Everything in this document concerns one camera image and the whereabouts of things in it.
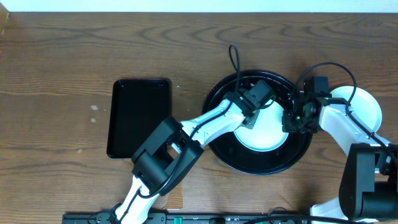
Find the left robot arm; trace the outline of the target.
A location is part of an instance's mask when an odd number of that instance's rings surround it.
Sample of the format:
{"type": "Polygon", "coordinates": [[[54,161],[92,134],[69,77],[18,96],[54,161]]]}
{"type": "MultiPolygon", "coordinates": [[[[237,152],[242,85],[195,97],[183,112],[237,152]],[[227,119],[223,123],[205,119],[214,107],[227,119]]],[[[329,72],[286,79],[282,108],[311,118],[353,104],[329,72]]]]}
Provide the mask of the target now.
{"type": "Polygon", "coordinates": [[[131,189],[124,202],[112,209],[111,223],[144,223],[157,197],[182,181],[204,146],[240,126],[253,125],[259,111],[274,99],[272,88],[260,80],[249,90],[236,86],[216,108],[195,119],[163,120],[134,151],[131,189]]]}

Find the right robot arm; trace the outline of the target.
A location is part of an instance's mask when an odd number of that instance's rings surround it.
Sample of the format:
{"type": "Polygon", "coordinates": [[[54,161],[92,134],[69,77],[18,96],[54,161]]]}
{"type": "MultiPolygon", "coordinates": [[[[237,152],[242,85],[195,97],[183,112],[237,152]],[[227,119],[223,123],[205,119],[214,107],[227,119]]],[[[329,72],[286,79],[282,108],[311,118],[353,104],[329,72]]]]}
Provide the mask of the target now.
{"type": "Polygon", "coordinates": [[[312,207],[312,214],[349,221],[397,219],[397,145],[379,137],[344,98],[334,98],[327,77],[304,81],[282,115],[285,133],[327,132],[347,155],[338,198],[312,207]]]}

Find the light blue plate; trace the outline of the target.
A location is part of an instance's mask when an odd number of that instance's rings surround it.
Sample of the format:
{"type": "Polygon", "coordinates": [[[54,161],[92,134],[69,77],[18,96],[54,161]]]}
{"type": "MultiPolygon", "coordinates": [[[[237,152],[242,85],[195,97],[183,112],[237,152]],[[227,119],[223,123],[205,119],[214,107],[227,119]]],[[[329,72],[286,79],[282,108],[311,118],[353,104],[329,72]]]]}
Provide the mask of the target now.
{"type": "MultiPolygon", "coordinates": [[[[341,86],[331,91],[332,97],[349,100],[353,86],[341,86]]],[[[351,107],[357,117],[363,121],[372,132],[376,132],[382,123],[382,111],[377,100],[367,91],[356,88],[351,107]]]]}
{"type": "Polygon", "coordinates": [[[288,133],[282,131],[283,107],[274,101],[270,107],[261,109],[252,129],[239,127],[234,131],[237,140],[257,152],[272,151],[283,145],[288,133]]]}

